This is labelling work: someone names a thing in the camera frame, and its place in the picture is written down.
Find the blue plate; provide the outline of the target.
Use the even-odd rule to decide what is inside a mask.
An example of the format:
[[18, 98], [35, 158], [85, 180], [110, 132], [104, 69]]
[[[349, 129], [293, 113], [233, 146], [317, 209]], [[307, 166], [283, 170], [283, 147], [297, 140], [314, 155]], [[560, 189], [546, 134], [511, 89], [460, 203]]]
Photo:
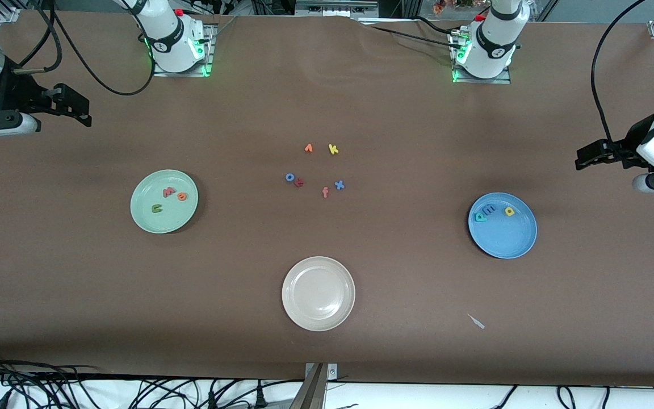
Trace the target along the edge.
[[[499, 211], [488, 215], [488, 221], [475, 222], [474, 215], [483, 207], [494, 204]], [[507, 217], [504, 208], [510, 206], [515, 215]], [[475, 200], [467, 219], [469, 234], [483, 252], [493, 258], [515, 259], [528, 253], [538, 237], [538, 225], [530, 207], [519, 197], [493, 192]]]

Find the pale green plate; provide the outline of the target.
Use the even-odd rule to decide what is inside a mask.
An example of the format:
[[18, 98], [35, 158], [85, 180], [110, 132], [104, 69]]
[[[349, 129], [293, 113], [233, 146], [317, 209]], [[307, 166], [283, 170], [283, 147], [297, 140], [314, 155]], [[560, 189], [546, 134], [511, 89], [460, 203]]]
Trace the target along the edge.
[[[164, 198], [163, 189], [171, 186], [184, 191], [188, 200], [180, 202], [176, 194]], [[179, 170], [159, 170], [148, 174], [135, 187], [129, 211], [135, 225], [154, 235], [172, 233], [185, 226], [198, 208], [198, 188], [190, 176]], [[152, 213], [151, 206], [161, 204], [162, 211]]]

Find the brown table cover sheet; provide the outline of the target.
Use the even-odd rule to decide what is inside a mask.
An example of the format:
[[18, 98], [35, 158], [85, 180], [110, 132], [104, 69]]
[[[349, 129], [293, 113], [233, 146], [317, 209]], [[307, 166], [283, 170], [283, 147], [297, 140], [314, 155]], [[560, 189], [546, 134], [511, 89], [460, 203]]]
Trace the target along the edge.
[[[347, 18], [238, 18], [210, 77], [154, 78], [132, 97], [63, 47], [39, 81], [85, 95], [93, 125], [44, 115], [41, 132], [0, 138], [0, 359], [654, 385], [654, 194], [631, 187], [638, 170], [574, 166], [602, 137], [589, 78], [604, 29], [527, 25], [510, 85], [454, 83], [437, 45]], [[188, 174], [199, 195], [165, 235], [129, 211], [159, 170]], [[493, 192], [534, 213], [522, 257], [493, 258], [469, 234], [470, 208]], [[331, 331], [299, 328], [282, 305], [289, 269], [312, 256], [355, 282]]]

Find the beige plate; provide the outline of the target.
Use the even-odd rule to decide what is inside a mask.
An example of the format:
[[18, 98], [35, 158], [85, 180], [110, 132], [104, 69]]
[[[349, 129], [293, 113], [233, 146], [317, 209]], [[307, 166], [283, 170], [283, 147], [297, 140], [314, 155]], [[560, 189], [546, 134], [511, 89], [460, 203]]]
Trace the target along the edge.
[[350, 316], [356, 300], [355, 281], [341, 262], [312, 256], [293, 265], [281, 287], [284, 311], [299, 328], [325, 332]]

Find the metal frame rail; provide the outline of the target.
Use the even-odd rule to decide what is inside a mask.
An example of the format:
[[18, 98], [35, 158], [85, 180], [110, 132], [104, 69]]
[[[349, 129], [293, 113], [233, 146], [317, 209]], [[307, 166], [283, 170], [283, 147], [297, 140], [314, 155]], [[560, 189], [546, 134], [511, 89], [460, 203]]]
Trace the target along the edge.
[[378, 18], [378, 0], [294, 0], [295, 16], [346, 16], [353, 20]]

